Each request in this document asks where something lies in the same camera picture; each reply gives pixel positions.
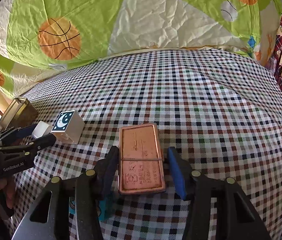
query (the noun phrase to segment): checkered tablecloth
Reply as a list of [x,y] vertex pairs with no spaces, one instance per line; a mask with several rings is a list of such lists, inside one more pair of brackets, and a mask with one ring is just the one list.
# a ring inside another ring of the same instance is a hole
[[[16,175],[19,202],[13,232],[29,205],[53,177],[93,168],[121,126],[155,122],[161,147],[209,177],[236,178],[273,239],[282,239],[282,92],[275,78],[252,60],[219,50],[155,51],[117,57],[64,72],[25,96],[37,120],[54,123],[75,109],[85,121],[78,145],[43,150],[35,167]],[[101,223],[105,239],[181,239],[189,202],[175,194],[168,165],[166,192],[120,196],[113,182],[114,214]],[[210,239],[215,238],[215,209]],[[70,215],[71,239],[75,220]]]

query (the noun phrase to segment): blanket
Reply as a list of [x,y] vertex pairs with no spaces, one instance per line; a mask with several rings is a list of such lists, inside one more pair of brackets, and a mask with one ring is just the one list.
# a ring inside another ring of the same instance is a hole
[[158,49],[217,48],[265,65],[281,13],[281,0],[2,0],[0,89],[17,96],[61,71]]
[[[25,96],[37,122],[54,124],[73,109],[85,127],[78,145],[57,142],[40,151],[32,169],[15,174],[11,233],[53,176],[79,176],[119,145],[120,127],[155,122],[165,157],[174,146],[203,174],[235,178],[272,239],[282,239],[282,92],[253,60],[215,49],[127,55],[61,73]],[[164,177],[166,192],[152,195],[119,195],[115,178],[113,215],[100,223],[104,239],[182,239],[189,202],[175,193],[168,164]],[[214,203],[209,239],[216,233]]]

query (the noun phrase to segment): white box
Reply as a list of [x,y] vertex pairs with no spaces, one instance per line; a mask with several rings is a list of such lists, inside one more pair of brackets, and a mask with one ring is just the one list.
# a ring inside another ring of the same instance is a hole
[[47,135],[48,133],[51,132],[51,130],[52,130],[52,125],[50,125],[46,122],[40,121],[37,124],[37,126],[34,128],[34,130],[32,132],[32,136],[37,139],[39,137]]
[[64,111],[59,114],[51,133],[62,143],[78,144],[84,125],[77,111]]

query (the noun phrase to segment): crescent moon illustration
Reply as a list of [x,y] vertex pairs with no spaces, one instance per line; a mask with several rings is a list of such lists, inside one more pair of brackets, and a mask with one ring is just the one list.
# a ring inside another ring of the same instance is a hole
[[62,128],[62,127],[65,127],[68,124],[68,123],[62,122],[62,119],[65,116],[66,116],[66,114],[63,114],[62,116],[60,116],[59,120],[57,121],[57,127]]

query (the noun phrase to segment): moon sticker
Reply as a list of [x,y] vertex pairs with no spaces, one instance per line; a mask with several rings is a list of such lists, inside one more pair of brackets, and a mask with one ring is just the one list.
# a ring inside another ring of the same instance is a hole
[[65,116],[66,116],[66,114],[63,114],[62,116],[59,117],[59,120],[57,121],[57,127],[62,128],[62,127],[65,127],[68,124],[68,123],[63,122],[63,117],[65,117]]
[[71,117],[73,115],[74,111],[69,112],[61,112],[57,118],[57,121],[55,122],[53,126],[53,131],[65,131],[69,122],[71,121]]

